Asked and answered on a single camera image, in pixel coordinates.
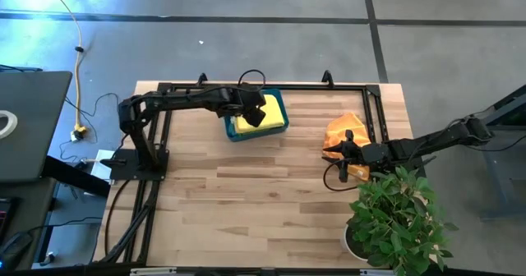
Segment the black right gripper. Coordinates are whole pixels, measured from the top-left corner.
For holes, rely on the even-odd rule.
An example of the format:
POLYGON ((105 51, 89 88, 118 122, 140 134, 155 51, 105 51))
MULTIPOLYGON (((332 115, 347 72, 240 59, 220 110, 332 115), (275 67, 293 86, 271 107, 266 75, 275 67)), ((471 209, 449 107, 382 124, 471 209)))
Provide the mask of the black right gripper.
POLYGON ((341 182, 347 182, 349 175, 365 182, 368 181, 370 168, 362 164, 361 147, 353 141, 353 131, 346 130, 344 136, 345 139, 337 145, 323 148, 326 152, 341 153, 344 161, 326 156, 322 156, 321 158, 333 166, 339 166, 339 180, 341 182))

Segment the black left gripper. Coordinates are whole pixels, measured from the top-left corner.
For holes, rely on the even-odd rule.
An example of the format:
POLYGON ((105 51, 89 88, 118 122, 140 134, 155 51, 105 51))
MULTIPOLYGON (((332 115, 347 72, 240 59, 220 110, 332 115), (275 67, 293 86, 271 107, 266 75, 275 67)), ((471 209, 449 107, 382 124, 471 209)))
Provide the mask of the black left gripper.
POLYGON ((245 121, 253 127, 258 127, 264 120, 266 113, 258 107, 266 104, 265 96, 254 88, 224 87, 221 91, 226 95, 225 103, 221 104, 221 116, 244 115, 245 121))

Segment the yellow microfiber towel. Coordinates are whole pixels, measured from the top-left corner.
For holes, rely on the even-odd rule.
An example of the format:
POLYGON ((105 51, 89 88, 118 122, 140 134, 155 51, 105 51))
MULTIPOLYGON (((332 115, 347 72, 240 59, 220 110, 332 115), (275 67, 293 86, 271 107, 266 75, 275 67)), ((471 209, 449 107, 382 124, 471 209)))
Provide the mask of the yellow microfiber towel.
POLYGON ((246 134, 256 131, 263 131, 272 128, 282 127, 285 124, 281 108, 277 98, 272 94, 265 94, 265 105, 261 111, 265 113, 259 126, 250 125, 243 117, 233 117, 233 127, 236 133, 246 134))

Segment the teal plastic bin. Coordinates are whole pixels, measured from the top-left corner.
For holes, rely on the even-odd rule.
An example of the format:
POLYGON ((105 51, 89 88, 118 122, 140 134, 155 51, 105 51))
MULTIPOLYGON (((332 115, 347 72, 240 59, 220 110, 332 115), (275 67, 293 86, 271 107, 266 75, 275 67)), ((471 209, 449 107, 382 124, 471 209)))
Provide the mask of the teal plastic bin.
POLYGON ((285 120, 285 124, 283 126, 281 126, 281 127, 272 128, 272 129, 268 129, 268 130, 256 131, 256 132, 246 133, 246 134, 238 134, 238 133, 235 132, 234 127, 233 127, 233 117, 225 117, 224 118, 224 125, 225 125, 226 136, 232 142, 238 142, 238 141, 243 141, 243 140, 250 140, 250 139, 255 139, 255 138, 259 138, 259 137, 279 134, 281 132, 285 132, 286 129, 288 128, 289 119, 288 119, 288 115, 287 115, 287 112, 286 112, 286 109, 285 109, 285 106, 284 106, 284 101, 283 101, 283 97, 282 97, 282 94, 281 94, 280 90, 278 90, 278 89, 264 90, 262 92, 262 94, 263 95, 265 95, 265 94, 272 94, 272 95, 274 95, 277 98, 277 100, 279 102, 279 106, 281 108, 281 112, 282 112, 284 120, 285 120))

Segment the orange microfiber towel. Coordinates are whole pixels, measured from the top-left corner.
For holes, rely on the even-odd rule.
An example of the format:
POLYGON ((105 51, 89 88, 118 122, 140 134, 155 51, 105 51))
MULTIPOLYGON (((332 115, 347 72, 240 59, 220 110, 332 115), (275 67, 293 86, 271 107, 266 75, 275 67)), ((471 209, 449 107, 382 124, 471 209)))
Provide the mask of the orange microfiber towel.
MULTIPOLYGON (((353 134, 354 134, 353 141, 357 145, 359 145, 361 148, 364 145, 371 144, 371 141, 368 138, 367 129, 365 128, 365 125, 360 121, 360 119, 354 113, 347 113, 331 121, 328 124, 327 128, 325 129, 325 139, 322 145, 322 156, 335 158, 335 159, 342 159, 344 161, 341 153, 326 152, 323 150, 323 148, 337 145, 342 140, 344 140, 345 139, 344 133, 346 130, 353 131, 353 134)), ((323 182, 327 182, 327 173, 333 167, 337 167, 339 170, 339 166, 333 166, 332 164, 329 164, 327 168, 324 170, 324 173, 322 175, 323 182)))

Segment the green potted plant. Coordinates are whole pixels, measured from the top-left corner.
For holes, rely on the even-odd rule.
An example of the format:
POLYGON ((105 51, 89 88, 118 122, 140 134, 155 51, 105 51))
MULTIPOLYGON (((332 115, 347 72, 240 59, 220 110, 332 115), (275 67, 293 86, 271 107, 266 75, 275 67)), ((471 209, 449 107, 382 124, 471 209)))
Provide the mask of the green potted plant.
POLYGON ((358 186, 350 203, 353 216, 344 229, 342 245, 372 267, 389 267, 396 276, 422 276, 432 266, 445 271, 445 232, 458 229, 443 220, 436 195, 425 177, 399 166, 375 172, 358 186))

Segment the blue-grey metal cart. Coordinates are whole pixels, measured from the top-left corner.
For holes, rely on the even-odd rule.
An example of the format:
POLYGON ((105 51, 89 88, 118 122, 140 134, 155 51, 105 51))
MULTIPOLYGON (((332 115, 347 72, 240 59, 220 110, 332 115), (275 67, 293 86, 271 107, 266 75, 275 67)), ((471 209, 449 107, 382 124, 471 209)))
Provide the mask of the blue-grey metal cart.
POLYGON ((482 120, 495 134, 482 149, 495 200, 481 220, 526 218, 526 85, 494 103, 482 120))

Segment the white power box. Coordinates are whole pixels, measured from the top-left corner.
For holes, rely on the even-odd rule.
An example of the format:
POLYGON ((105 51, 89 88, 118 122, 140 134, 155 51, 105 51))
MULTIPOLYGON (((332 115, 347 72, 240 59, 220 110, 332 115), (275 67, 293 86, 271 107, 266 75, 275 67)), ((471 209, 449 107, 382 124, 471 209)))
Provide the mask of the white power box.
POLYGON ((101 180, 104 180, 106 182, 110 181, 110 175, 112 172, 112 169, 106 165, 103 165, 100 160, 102 159, 110 159, 113 156, 112 150, 106 150, 106 149, 100 149, 95 156, 95 160, 93 162, 93 167, 91 169, 91 175, 95 176, 101 180))

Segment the white tape roll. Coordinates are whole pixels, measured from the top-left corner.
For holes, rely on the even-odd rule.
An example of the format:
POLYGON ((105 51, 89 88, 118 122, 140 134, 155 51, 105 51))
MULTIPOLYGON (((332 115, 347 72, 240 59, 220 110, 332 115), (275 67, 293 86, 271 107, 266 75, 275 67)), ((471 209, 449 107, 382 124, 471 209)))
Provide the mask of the white tape roll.
POLYGON ((8 137, 16 129, 18 119, 14 113, 7 110, 0 110, 0 118, 6 118, 6 126, 0 129, 0 140, 8 137))

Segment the black desk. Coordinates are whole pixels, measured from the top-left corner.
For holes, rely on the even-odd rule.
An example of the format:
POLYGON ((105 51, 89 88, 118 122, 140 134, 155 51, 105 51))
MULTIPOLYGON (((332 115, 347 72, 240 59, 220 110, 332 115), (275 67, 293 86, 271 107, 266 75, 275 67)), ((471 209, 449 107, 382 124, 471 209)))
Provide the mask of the black desk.
POLYGON ((36 260, 44 258, 48 240, 59 228, 101 222, 102 215, 98 213, 54 218, 52 212, 57 204, 58 184, 96 198, 106 198, 109 194, 108 182, 50 156, 45 159, 39 178, 27 182, 0 182, 0 198, 16 198, 14 214, 7 230, 0 236, 0 247, 18 232, 28 232, 33 237, 17 267, 0 268, 0 273, 31 269, 36 260))

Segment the black keyboard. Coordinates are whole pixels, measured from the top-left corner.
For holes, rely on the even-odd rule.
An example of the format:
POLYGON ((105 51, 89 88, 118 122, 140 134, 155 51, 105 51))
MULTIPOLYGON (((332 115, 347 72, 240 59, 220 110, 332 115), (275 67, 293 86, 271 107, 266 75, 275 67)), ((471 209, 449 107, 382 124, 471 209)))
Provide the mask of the black keyboard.
POLYGON ((7 230, 16 208, 16 198, 0 198, 0 236, 7 230))

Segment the black computer mouse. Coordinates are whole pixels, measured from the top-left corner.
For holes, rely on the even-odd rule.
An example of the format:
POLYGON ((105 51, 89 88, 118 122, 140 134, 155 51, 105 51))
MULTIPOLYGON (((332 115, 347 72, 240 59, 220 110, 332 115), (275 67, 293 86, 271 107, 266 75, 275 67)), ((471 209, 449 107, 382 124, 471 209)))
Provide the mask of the black computer mouse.
POLYGON ((14 269, 21 261, 33 237, 28 232, 18 232, 0 247, 0 268, 14 269))

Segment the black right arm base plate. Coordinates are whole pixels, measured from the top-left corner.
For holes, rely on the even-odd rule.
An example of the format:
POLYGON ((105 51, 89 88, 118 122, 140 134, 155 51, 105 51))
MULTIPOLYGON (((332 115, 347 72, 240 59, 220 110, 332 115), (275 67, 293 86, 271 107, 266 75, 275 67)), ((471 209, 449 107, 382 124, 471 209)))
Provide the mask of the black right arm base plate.
POLYGON ((422 157, 412 157, 404 163, 404 168, 411 176, 418 177, 424 168, 424 160, 422 157))

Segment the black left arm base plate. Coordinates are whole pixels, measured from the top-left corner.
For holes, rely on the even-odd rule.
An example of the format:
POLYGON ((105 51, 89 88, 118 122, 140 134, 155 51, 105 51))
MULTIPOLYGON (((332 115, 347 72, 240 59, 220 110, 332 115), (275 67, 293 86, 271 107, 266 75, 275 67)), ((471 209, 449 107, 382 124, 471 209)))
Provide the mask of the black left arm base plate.
POLYGON ((113 158, 99 163, 111 169, 112 180, 162 181, 166 178, 169 151, 158 149, 156 154, 156 165, 147 165, 136 149, 120 149, 113 158))

